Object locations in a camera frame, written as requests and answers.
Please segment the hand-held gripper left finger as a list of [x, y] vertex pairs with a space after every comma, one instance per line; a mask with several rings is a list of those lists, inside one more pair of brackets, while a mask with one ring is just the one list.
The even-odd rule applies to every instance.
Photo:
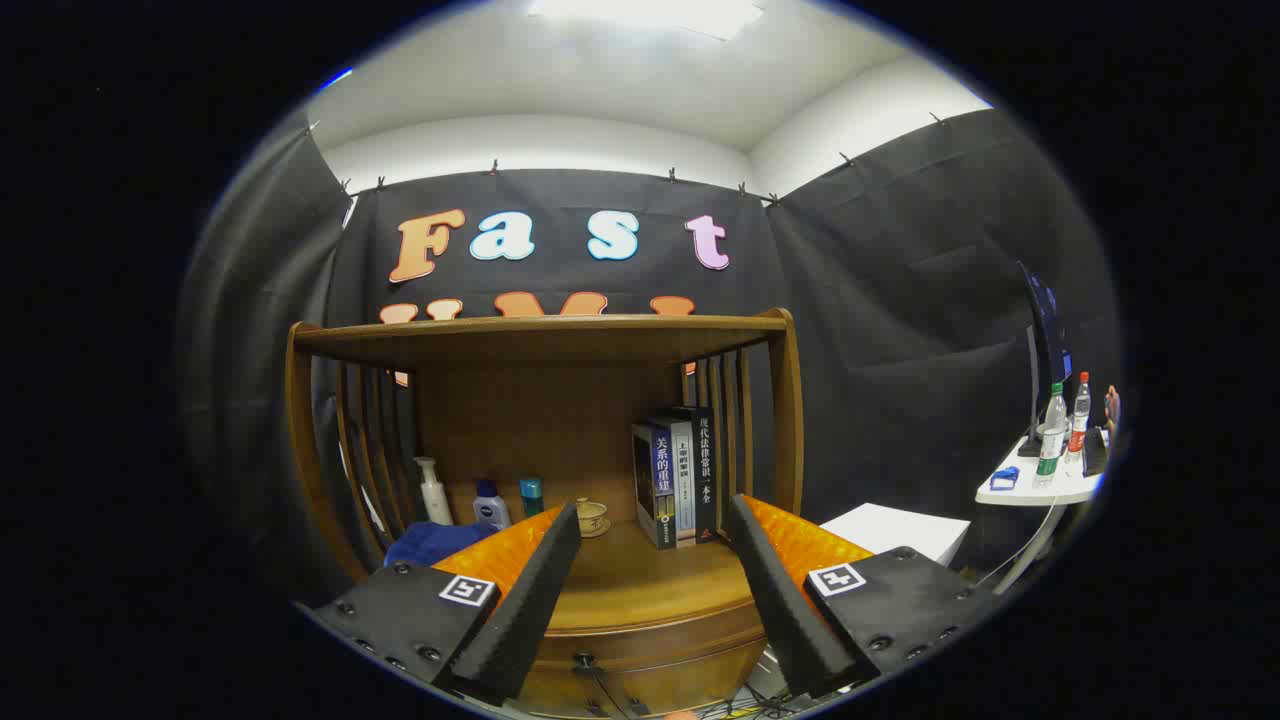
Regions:
[[524, 687], [580, 546], [579, 507], [566, 503], [300, 611], [412, 685], [500, 706]]

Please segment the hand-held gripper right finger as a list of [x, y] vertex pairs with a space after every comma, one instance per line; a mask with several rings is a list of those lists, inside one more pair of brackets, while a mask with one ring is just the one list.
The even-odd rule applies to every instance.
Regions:
[[1000, 602], [913, 547], [874, 553], [748, 495], [730, 502], [726, 534], [795, 694], [819, 698], [913, 667]]

